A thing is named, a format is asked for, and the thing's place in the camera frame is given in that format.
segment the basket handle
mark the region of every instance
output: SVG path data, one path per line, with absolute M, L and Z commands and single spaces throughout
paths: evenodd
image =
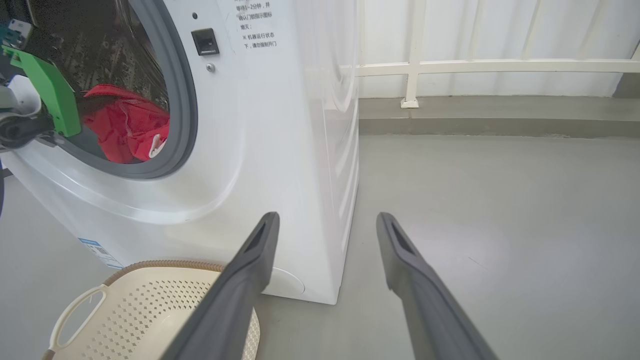
M 98 311 L 98 308 L 100 308 L 100 305 L 102 305 L 102 303 L 104 302 L 104 299 L 106 299 L 107 288 L 108 286 L 106 286 L 105 284 L 101 284 L 100 286 L 96 286 L 92 289 L 89 289 L 84 294 L 78 296 L 75 300 L 73 300 L 71 304 L 69 304 L 69 306 L 67 306 L 67 308 L 62 312 L 62 314 L 60 314 L 60 317 L 58 318 L 56 325 L 53 327 L 53 331 L 51 332 L 51 339 L 49 340 L 49 349 L 57 352 L 60 349 L 63 349 L 67 347 L 69 344 L 71 344 L 71 342 L 76 338 L 76 336 L 84 328 L 86 323 L 88 323 L 89 320 L 91 320 L 91 317 L 93 317 L 93 314 L 95 314 L 95 312 Z M 88 299 L 89 297 L 97 293 L 102 293 L 102 299 L 100 299 L 100 302 L 91 311 L 89 316 L 86 317 L 82 325 L 78 327 L 78 330 L 76 330 L 73 336 L 71 336 L 71 338 L 66 343 L 60 344 L 60 334 L 62 333 L 62 328 L 64 328 L 65 323 L 67 322 L 71 314 L 77 309 L 78 306 L 80 306 L 80 304 L 82 304 L 83 301 L 85 301 L 86 299 Z

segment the white wall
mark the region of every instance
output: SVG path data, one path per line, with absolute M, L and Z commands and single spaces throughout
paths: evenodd
M 413 0 L 360 0 L 361 64 L 408 61 Z M 598 0 L 544 0 L 531 58 L 575 58 Z M 519 58 L 536 0 L 485 0 L 475 59 Z M 421 61 L 467 59 L 477 0 L 427 0 Z M 609 0 L 588 58 L 629 59 L 640 39 L 640 1 Z M 616 73 L 421 74 L 418 96 L 611 96 Z M 404 97 L 406 75 L 360 79 L 360 97 Z

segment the washing machine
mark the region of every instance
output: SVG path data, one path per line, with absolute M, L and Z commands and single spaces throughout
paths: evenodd
M 165 108 L 171 122 L 148 161 L 107 160 L 87 129 L 55 147 L 32 141 L 3 153 L 37 199 L 116 268 L 228 263 L 256 221 L 277 211 L 265 293 L 335 304 L 358 188 L 356 1 L 116 0 L 90 11 L 47 3 L 29 2 L 34 25 L 64 28 L 47 24 L 56 12 L 77 21 L 59 29 L 72 48 L 69 68 L 102 64 L 100 74 L 71 81 L 90 87 L 120 66 L 116 85 Z M 115 20 L 105 18 L 111 13 Z M 109 29 L 127 21 L 129 42 L 118 42 Z M 161 76 L 118 56 L 152 56 Z

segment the white railing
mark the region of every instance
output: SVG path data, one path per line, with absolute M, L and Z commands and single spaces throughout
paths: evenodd
M 360 59 L 364 61 L 364 1 L 359 0 Z M 409 47 L 409 62 L 360 63 L 358 76 L 407 75 L 406 95 L 402 108 L 417 108 L 416 91 L 419 74 L 442 74 L 455 72 L 640 72 L 640 46 L 631 59 L 589 59 L 587 54 L 602 23 L 602 14 L 609 0 L 599 0 L 582 39 L 578 55 L 573 59 L 530 58 L 532 38 L 538 27 L 538 15 L 544 0 L 537 0 L 527 30 L 524 46 L 517 59 L 476 60 L 477 36 L 481 26 L 485 0 L 477 0 L 476 15 L 471 31 L 466 60 L 420 61 L 424 36 L 426 0 L 413 0 L 412 32 Z

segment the blue label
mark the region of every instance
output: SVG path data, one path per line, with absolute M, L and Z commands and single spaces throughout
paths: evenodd
M 85 244 L 95 245 L 95 246 L 100 246 L 100 244 L 98 244 L 98 242 L 97 242 L 97 241 L 87 240 L 87 239 L 81 239 L 81 238 L 78 238 L 78 240 L 80 240 L 81 242 L 83 242 L 83 243 L 85 243 Z

